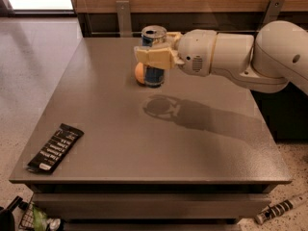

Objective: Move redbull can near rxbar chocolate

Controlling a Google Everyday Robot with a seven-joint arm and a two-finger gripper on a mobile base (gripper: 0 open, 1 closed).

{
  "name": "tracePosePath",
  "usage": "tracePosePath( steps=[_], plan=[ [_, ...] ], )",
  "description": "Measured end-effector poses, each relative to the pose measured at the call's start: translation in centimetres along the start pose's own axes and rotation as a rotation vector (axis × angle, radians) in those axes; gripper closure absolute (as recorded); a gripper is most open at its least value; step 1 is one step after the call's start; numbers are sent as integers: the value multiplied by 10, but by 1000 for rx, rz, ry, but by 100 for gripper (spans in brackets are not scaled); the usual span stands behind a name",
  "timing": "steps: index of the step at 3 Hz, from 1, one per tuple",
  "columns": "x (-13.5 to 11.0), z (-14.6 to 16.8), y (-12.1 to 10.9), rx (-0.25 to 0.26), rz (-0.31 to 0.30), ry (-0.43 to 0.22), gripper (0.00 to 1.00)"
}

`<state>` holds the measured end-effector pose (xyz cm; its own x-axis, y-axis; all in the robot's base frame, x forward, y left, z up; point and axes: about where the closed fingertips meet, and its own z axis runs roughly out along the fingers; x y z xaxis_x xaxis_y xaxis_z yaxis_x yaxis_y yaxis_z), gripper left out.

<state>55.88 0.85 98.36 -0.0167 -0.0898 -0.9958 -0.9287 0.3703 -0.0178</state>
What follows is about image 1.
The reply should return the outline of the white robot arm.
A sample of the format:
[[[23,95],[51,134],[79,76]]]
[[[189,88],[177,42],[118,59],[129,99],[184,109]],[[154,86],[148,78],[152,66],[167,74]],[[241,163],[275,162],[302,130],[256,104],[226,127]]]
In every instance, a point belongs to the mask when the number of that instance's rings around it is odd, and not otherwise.
[[[308,32],[291,22],[270,22],[256,36],[148,26],[141,38],[134,51],[149,87],[160,86],[164,72],[178,67],[188,75],[223,76],[249,90],[274,93],[292,83],[308,94]]]

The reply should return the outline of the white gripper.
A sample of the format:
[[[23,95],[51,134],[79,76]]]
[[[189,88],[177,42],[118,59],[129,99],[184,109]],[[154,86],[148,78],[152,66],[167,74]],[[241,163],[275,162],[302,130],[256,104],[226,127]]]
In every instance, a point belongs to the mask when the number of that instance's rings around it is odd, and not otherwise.
[[[184,36],[180,32],[167,32],[169,46],[135,46],[134,52],[137,61],[144,65],[162,70],[178,65],[186,74],[205,77],[210,73],[217,36],[213,30],[192,30]]]

